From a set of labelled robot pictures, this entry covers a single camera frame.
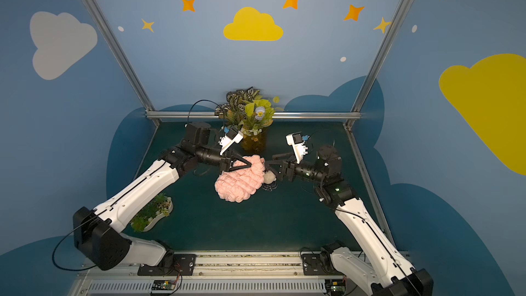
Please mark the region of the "pink knitted bag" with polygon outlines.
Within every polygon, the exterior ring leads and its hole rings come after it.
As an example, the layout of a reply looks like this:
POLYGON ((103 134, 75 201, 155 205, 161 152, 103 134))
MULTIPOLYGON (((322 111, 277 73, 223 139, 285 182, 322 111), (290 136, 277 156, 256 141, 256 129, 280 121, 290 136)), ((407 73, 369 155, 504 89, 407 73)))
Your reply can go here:
POLYGON ((264 183, 265 160, 258 155, 245 156, 251 163, 246 169, 223 172, 215 182, 215 190, 222 200, 241 203, 249 199, 264 183))

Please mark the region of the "panda plush decoration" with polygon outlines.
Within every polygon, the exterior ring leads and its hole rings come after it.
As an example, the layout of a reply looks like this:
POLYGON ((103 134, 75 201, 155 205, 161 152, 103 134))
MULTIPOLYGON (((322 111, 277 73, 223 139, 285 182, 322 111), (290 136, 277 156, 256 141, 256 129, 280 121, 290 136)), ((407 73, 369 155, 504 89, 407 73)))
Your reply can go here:
POLYGON ((273 191, 278 187, 277 178, 272 171, 266 171, 265 174, 263 175, 263 178, 264 178, 264 181, 261 186, 263 190, 273 191))

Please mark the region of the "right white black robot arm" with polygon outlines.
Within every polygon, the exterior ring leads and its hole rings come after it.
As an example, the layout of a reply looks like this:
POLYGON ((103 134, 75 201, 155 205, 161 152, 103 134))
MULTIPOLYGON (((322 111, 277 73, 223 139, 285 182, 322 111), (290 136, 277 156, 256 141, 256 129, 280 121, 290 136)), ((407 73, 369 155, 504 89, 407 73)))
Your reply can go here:
POLYGON ((316 161, 297 160, 295 155, 275 155, 265 163, 277 180, 296 178, 312 182, 321 203, 344 223, 367 257, 354 256, 338 243, 323 250, 331 268, 349 278, 367 295, 431 295, 434 281, 417 270, 381 231, 356 191, 342 177, 342 159, 332 145, 322 146, 316 161))

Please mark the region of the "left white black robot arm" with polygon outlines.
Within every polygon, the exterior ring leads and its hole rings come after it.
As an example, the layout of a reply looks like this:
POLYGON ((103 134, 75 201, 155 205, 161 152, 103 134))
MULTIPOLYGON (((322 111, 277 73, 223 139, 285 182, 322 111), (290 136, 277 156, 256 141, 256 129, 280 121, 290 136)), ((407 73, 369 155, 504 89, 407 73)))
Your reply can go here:
POLYGON ((199 164, 230 172, 248 169, 251 163, 232 145, 243 139, 235 127, 225 129, 217 146, 208 144, 211 127, 204 122, 186 125, 186 135, 170 147, 138 178, 92 210, 80 208, 73 216, 75 247, 97 268, 108 271, 120 264, 157 267, 168 258, 168 248, 156 241, 129 237, 123 230, 157 195, 199 164))

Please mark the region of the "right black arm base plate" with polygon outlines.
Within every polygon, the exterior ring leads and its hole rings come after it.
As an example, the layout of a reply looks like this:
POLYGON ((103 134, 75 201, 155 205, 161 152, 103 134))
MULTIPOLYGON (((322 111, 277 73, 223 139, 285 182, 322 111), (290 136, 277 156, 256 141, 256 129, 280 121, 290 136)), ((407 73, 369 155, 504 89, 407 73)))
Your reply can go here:
POLYGON ((346 275, 358 263, 351 256, 336 253, 301 252, 304 275, 346 275))

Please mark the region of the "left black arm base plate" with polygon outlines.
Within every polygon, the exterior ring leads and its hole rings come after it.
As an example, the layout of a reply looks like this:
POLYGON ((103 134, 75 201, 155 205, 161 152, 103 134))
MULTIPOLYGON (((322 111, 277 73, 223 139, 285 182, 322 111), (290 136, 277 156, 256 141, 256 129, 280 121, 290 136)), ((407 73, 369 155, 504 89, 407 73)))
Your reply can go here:
POLYGON ((195 254, 167 253, 156 266, 142 264, 138 276, 191 276, 195 268, 195 254))

